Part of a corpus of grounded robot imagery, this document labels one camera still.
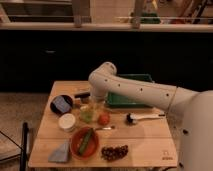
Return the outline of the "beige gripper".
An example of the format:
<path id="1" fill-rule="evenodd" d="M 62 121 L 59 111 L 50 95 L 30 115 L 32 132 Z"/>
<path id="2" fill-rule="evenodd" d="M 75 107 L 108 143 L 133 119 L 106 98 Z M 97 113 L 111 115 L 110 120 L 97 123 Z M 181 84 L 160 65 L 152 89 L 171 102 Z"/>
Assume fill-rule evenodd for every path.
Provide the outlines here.
<path id="1" fill-rule="evenodd" d="M 103 101 L 96 101 L 92 98 L 89 99 L 89 107 L 93 112 L 94 116 L 99 116 L 105 111 L 105 105 Z"/>

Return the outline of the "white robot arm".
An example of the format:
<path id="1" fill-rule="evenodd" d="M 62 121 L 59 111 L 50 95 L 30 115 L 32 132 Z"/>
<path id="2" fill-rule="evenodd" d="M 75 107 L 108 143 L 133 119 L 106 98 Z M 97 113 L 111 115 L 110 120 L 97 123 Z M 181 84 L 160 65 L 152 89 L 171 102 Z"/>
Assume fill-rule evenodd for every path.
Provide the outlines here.
<path id="1" fill-rule="evenodd" d="M 108 92 L 113 92 L 165 112 L 182 114 L 177 170 L 213 171 L 213 90 L 198 92 L 122 78 L 111 62 L 93 70 L 88 81 L 95 101 L 102 101 Z"/>

